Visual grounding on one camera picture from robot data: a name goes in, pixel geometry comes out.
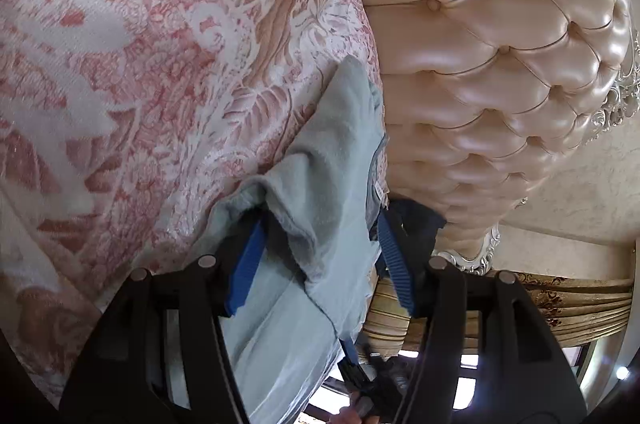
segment blue gripper pad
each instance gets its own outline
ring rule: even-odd
[[[229,316],[235,315],[246,302],[265,245],[266,234],[260,217],[252,228],[236,268],[229,275],[228,295],[225,300],[225,310]]]
[[[384,209],[380,211],[378,216],[378,241],[380,242],[386,268],[389,270],[389,276],[391,276],[391,281],[396,288],[396,295],[398,295],[400,305],[410,315],[413,315],[415,311],[414,281],[402,257],[396,236],[386,219]]]

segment leather upholstery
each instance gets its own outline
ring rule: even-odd
[[[629,41],[629,0],[363,0],[385,91],[388,184],[479,239],[580,145]]]

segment bed sheet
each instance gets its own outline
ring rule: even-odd
[[[54,404],[130,269],[178,266],[348,54],[380,85],[360,0],[0,0],[0,326]]]

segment clothing tag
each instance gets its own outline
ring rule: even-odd
[[[376,190],[376,194],[378,195],[378,200],[382,201],[382,199],[385,197],[385,192],[382,190],[380,182],[376,182],[376,184],[374,185],[374,189]]]

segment silver carved trim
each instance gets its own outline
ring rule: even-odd
[[[498,244],[500,244],[500,231],[498,230],[498,224],[496,223],[491,227],[491,230],[484,235],[484,242],[482,242],[480,252],[474,259],[467,259],[460,256],[460,254],[454,250],[435,249],[432,255],[442,256],[449,263],[454,264],[462,270],[462,272],[469,272],[470,274],[484,276],[489,272],[489,270],[491,270],[495,248],[498,247]]]
[[[619,126],[625,118],[635,115],[640,109],[640,42],[638,31],[631,31],[632,53],[628,72],[618,72],[602,107],[591,115],[591,132],[586,141],[598,138],[600,133]]]

